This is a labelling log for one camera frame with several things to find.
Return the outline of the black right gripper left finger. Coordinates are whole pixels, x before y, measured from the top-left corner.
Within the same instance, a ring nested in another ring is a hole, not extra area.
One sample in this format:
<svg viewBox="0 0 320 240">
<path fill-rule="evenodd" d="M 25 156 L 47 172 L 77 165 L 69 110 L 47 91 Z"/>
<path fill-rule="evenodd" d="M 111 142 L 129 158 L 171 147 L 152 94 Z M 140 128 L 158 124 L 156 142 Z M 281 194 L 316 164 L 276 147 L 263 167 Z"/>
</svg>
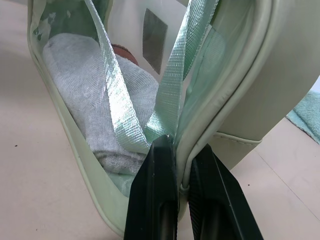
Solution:
<svg viewBox="0 0 320 240">
<path fill-rule="evenodd" d="M 123 240 L 177 240 L 178 206 L 173 138 L 162 135 L 132 182 Z"/>
</svg>

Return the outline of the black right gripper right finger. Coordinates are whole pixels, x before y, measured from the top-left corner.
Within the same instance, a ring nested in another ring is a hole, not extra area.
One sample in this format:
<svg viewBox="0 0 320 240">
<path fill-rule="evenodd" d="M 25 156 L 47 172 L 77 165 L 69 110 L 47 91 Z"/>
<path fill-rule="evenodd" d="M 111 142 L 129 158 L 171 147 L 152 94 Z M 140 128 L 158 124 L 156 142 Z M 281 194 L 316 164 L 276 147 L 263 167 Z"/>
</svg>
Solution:
<svg viewBox="0 0 320 240">
<path fill-rule="evenodd" d="M 210 145 L 192 161 L 188 205 L 194 240 L 264 240 L 241 186 Z"/>
</svg>

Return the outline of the green transparent zipper pouch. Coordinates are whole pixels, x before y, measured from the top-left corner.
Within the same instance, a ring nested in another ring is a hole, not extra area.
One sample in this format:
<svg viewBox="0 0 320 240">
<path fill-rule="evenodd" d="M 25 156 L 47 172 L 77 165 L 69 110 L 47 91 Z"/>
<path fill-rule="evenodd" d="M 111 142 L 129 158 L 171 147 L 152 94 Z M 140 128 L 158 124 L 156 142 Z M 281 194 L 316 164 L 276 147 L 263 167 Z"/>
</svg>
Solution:
<svg viewBox="0 0 320 240">
<path fill-rule="evenodd" d="M 172 137 L 178 223 L 190 214 L 190 173 L 198 153 L 209 145 L 231 172 L 316 82 L 320 0 L 188 0 L 160 80 L 115 54 L 107 33 L 112 4 L 28 0 L 27 42 L 94 205 L 124 238 L 138 172 L 107 171 L 97 160 L 44 62 L 49 40 L 68 33 L 99 44 L 113 130 L 124 150 L 146 159 L 154 140 Z"/>
</svg>

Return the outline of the grey folded towel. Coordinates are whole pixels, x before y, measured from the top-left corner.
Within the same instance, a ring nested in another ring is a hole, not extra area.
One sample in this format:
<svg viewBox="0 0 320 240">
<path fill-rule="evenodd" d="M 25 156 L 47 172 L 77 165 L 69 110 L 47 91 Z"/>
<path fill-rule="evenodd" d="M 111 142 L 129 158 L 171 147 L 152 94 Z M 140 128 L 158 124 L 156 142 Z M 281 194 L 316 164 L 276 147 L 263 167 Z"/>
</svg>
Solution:
<svg viewBox="0 0 320 240">
<path fill-rule="evenodd" d="M 98 42 L 88 36 L 60 33 L 48 41 L 42 56 L 60 96 L 103 168 L 135 175 L 146 156 L 123 149 L 116 140 Z"/>
</svg>

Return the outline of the teal terry cloth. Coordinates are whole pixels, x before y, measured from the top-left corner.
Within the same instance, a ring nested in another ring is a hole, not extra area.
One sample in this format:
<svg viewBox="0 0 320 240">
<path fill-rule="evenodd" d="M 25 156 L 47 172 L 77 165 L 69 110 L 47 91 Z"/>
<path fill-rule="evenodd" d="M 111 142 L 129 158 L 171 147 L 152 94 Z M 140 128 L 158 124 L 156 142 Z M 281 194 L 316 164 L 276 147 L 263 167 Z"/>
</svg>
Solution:
<svg viewBox="0 0 320 240">
<path fill-rule="evenodd" d="M 320 145 L 320 92 L 310 90 L 286 118 Z"/>
</svg>

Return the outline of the brown round lid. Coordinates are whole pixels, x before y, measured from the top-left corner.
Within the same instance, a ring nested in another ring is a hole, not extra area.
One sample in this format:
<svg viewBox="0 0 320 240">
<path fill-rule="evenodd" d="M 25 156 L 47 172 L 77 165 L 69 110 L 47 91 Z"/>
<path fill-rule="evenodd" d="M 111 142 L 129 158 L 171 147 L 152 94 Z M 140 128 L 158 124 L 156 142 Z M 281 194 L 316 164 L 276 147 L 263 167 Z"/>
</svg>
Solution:
<svg viewBox="0 0 320 240">
<path fill-rule="evenodd" d="M 125 48 L 119 44 L 112 44 L 111 46 L 112 46 L 113 51 L 116 55 L 131 61 L 132 63 L 134 63 L 137 66 L 139 65 L 136 58 L 131 54 L 131 52 L 127 48 Z"/>
</svg>

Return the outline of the white bottle with grey label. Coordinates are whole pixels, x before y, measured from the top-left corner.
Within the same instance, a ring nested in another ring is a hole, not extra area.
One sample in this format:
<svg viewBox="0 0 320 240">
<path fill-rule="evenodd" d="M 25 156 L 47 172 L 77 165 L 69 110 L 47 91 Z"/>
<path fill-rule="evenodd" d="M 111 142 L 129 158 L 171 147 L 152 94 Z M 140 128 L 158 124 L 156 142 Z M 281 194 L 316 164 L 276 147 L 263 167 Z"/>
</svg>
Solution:
<svg viewBox="0 0 320 240">
<path fill-rule="evenodd" d="M 161 80 L 189 0 L 113 0 L 107 34 Z"/>
</svg>

